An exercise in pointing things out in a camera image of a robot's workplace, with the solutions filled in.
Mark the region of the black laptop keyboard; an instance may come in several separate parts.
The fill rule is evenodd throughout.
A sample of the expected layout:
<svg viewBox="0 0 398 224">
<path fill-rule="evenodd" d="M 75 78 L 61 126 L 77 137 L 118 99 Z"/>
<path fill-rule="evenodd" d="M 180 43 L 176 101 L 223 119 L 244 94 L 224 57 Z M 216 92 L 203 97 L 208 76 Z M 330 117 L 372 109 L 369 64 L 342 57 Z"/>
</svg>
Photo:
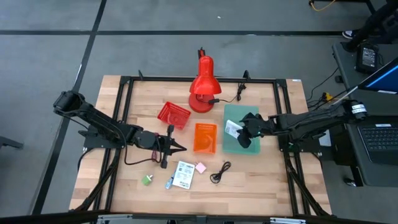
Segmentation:
<svg viewBox="0 0 398 224">
<path fill-rule="evenodd" d="M 398 166 L 398 123 L 359 125 L 358 132 L 371 162 Z"/>
</svg>

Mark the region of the grey side desk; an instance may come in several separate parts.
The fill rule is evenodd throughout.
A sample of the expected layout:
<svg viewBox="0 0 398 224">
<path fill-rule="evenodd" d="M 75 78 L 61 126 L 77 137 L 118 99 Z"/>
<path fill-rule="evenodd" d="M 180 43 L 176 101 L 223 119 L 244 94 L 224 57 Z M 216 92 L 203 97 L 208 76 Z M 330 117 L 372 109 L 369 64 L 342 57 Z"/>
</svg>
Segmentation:
<svg viewBox="0 0 398 224">
<path fill-rule="evenodd" d="M 354 69 L 356 56 L 343 49 L 343 44 L 333 44 L 333 56 L 340 71 L 342 83 L 349 90 L 368 76 Z M 397 128 L 393 142 L 398 143 L 398 95 L 356 90 L 349 99 L 364 103 L 368 117 L 361 124 L 377 129 Z M 398 187 L 398 151 L 376 151 L 377 159 L 385 159 L 385 164 L 370 160 L 357 124 L 339 125 L 332 132 L 335 142 L 335 159 L 345 161 L 350 166 L 352 178 L 343 181 L 352 187 L 364 185 L 376 187 Z"/>
</svg>

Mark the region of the red plastic basket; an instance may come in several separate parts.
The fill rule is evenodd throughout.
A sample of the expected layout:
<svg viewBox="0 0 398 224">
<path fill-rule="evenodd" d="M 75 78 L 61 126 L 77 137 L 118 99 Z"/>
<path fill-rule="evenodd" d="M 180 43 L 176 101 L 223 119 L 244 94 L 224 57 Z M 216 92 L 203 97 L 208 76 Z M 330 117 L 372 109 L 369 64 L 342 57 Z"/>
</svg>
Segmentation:
<svg viewBox="0 0 398 224">
<path fill-rule="evenodd" d="M 157 115 L 157 119 L 167 124 L 172 124 L 177 129 L 182 130 L 185 127 L 190 115 L 191 112 L 189 110 L 167 101 Z"/>
</svg>

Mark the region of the black stand leg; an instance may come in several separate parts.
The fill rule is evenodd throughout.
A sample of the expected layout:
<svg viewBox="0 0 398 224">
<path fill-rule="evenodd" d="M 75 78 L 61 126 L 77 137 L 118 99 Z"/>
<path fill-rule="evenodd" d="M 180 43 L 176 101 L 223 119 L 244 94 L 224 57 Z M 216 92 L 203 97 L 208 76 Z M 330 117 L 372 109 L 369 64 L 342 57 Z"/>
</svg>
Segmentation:
<svg viewBox="0 0 398 224">
<path fill-rule="evenodd" d="M 321 8 L 317 8 L 315 3 L 316 2 L 327 2 L 328 4 L 324 5 Z M 353 2 L 353 3 L 361 3 L 365 4 L 368 10 L 370 11 L 371 14 L 373 14 L 376 10 L 371 2 L 371 0 L 308 0 L 308 5 L 316 12 L 321 12 L 328 7 L 330 7 L 332 4 L 336 2 Z"/>
</svg>

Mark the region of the black frame crossbar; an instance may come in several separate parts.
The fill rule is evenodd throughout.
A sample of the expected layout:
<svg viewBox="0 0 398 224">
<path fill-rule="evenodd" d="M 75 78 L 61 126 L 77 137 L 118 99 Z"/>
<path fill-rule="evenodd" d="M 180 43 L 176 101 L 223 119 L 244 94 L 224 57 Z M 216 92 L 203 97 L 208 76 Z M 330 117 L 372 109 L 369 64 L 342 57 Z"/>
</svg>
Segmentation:
<svg viewBox="0 0 398 224">
<path fill-rule="evenodd" d="M 0 218 L 0 224 L 82 224 L 96 222 L 99 215 L 108 214 L 132 214 L 133 219 L 140 220 L 183 220 L 199 224 L 209 222 L 265 222 L 269 223 L 270 217 L 250 217 L 250 216 L 227 216 L 227 215 L 173 215 L 173 214 L 148 214 L 148 213 L 112 213 L 105 210 L 77 211 L 65 213 L 49 213 L 39 215 L 26 215 L 18 217 Z M 385 224 L 380 222 L 369 222 L 361 220 L 350 220 L 333 216 L 320 217 L 313 215 L 296 215 L 292 217 L 277 218 L 296 218 L 306 220 L 307 224 Z"/>
</svg>

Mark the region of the red desk lamp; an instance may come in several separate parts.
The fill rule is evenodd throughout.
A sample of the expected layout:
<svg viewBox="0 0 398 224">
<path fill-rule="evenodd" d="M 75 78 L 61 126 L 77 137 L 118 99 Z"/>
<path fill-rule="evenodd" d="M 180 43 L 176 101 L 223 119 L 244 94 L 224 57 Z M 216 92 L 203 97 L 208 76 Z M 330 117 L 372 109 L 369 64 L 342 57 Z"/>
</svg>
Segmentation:
<svg viewBox="0 0 398 224">
<path fill-rule="evenodd" d="M 220 100 L 221 86 L 214 76 L 214 61 L 205 50 L 198 50 L 198 75 L 190 86 L 188 104 L 197 113 L 209 112 Z"/>
</svg>

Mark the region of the green translucent tray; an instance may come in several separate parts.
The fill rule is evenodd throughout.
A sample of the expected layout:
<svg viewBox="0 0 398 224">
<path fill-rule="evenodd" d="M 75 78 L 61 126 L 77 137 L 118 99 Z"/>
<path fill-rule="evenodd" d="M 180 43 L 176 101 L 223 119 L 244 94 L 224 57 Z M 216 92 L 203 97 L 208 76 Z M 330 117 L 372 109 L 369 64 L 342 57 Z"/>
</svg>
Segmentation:
<svg viewBox="0 0 398 224">
<path fill-rule="evenodd" d="M 243 123 L 241 123 L 240 120 L 248 113 L 256 114 L 258 112 L 259 108 L 257 106 L 227 104 L 224 106 L 223 129 L 225 129 L 228 119 L 243 127 Z M 248 148 L 243 148 L 238 142 L 238 139 L 226 134 L 225 131 L 223 131 L 222 146 L 223 152 L 235 154 L 255 155 L 259 154 L 261 150 L 258 138 L 252 139 Z"/>
</svg>

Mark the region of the silver aluminium frame post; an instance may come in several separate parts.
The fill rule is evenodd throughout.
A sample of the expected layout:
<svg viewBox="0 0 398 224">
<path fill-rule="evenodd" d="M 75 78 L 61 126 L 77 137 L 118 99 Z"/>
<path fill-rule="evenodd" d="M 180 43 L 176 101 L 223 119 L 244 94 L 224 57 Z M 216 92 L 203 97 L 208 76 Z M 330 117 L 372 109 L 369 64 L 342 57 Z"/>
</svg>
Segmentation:
<svg viewBox="0 0 398 224">
<path fill-rule="evenodd" d="M 296 218 L 277 218 L 270 217 L 270 224 L 307 224 L 306 220 Z"/>
<path fill-rule="evenodd" d="M 99 215 L 96 224 L 109 224 L 111 221 L 120 221 L 132 219 L 132 214 L 108 214 Z"/>
</svg>

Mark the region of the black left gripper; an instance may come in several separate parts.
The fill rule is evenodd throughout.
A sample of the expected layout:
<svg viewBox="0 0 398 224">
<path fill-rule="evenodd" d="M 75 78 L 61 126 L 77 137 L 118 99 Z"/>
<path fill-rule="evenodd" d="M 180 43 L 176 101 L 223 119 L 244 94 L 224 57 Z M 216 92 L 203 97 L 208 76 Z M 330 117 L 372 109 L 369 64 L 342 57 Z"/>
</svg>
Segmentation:
<svg viewBox="0 0 398 224">
<path fill-rule="evenodd" d="M 133 136 L 134 145 L 140 149 L 155 150 L 161 152 L 162 159 L 160 162 L 160 167 L 166 168 L 168 156 L 171 156 L 173 153 L 184 152 L 187 150 L 186 147 L 181 146 L 175 141 L 174 138 L 172 138 L 174 127 L 174 125 L 170 124 L 167 128 L 167 138 L 169 145 L 168 151 L 165 151 L 164 149 L 166 136 L 150 131 L 137 131 Z"/>
</svg>

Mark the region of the orange plastic basket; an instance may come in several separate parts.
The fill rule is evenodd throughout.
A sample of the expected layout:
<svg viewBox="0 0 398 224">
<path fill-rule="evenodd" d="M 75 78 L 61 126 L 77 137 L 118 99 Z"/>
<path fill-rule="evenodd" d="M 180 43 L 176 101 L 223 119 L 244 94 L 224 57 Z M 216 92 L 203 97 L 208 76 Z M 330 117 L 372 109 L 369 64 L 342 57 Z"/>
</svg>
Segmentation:
<svg viewBox="0 0 398 224">
<path fill-rule="evenodd" d="M 217 145 L 217 125 L 196 123 L 193 142 L 195 153 L 215 154 Z"/>
</svg>

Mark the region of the white paper sheet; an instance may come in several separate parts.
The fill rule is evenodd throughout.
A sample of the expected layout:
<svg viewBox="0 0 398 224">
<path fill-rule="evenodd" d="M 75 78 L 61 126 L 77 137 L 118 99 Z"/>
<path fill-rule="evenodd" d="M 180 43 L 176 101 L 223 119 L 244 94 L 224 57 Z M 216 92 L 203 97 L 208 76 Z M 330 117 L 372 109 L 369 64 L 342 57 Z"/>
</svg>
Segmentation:
<svg viewBox="0 0 398 224">
<path fill-rule="evenodd" d="M 318 139 L 319 144 L 324 147 L 331 147 L 331 137 L 329 130 L 324 132 L 324 135 Z"/>
</svg>

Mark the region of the white printed product box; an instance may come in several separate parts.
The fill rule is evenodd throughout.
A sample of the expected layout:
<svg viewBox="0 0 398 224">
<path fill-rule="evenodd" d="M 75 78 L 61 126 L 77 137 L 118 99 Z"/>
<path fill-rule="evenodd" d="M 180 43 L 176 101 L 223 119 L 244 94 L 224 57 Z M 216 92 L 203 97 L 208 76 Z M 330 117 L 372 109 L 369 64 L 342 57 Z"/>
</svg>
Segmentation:
<svg viewBox="0 0 398 224">
<path fill-rule="evenodd" d="M 242 129 L 242 127 L 240 125 L 238 125 L 238 124 L 236 124 L 233 121 L 228 119 L 226 121 L 226 125 L 225 125 L 224 131 L 225 131 L 226 134 L 229 134 L 230 136 L 232 136 L 235 139 L 237 139 L 238 136 L 239 136 L 239 132 L 238 131 L 241 130 L 241 129 Z"/>
<path fill-rule="evenodd" d="M 187 162 L 179 161 L 174 173 L 173 186 L 181 187 L 183 189 L 190 189 L 195 166 Z"/>
</svg>

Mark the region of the person's leg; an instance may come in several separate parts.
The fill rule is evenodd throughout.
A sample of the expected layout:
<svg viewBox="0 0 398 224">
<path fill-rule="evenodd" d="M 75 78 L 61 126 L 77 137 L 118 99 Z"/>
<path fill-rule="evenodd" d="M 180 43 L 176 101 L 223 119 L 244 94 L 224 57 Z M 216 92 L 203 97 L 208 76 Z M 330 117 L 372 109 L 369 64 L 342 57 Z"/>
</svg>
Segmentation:
<svg viewBox="0 0 398 224">
<path fill-rule="evenodd" d="M 357 30 L 357 33 L 352 36 L 352 39 L 343 45 L 343 48 L 347 52 L 354 52 L 357 46 L 367 39 L 371 35 L 371 32 L 382 24 L 383 20 L 393 15 L 393 13 L 398 9 L 398 0 L 386 1 L 387 3 L 372 14 L 362 28 Z"/>
</svg>

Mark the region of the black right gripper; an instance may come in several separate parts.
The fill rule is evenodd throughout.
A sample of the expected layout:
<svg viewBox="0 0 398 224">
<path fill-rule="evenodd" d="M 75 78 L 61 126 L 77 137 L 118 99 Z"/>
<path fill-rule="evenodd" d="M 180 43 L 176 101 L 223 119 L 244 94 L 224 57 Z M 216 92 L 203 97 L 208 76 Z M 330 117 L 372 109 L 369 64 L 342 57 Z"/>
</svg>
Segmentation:
<svg viewBox="0 0 398 224">
<path fill-rule="evenodd" d="M 250 137 L 271 135 L 270 122 L 264 121 L 260 114 L 254 115 L 252 113 L 248 113 L 240 120 L 240 122 L 247 123 L 247 130 L 238 130 L 238 142 L 243 148 L 248 148 L 250 146 Z"/>
</svg>

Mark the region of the black power adapter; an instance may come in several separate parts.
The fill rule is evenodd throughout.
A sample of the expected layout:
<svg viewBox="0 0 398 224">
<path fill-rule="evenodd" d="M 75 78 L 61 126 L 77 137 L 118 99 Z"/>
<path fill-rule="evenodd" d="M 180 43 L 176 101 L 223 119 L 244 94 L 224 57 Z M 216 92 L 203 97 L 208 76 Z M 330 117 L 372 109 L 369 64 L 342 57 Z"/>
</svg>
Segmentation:
<svg viewBox="0 0 398 224">
<path fill-rule="evenodd" d="M 376 44 L 363 43 L 357 48 L 355 70 L 360 73 L 373 74 L 379 64 L 379 47 Z"/>
</svg>

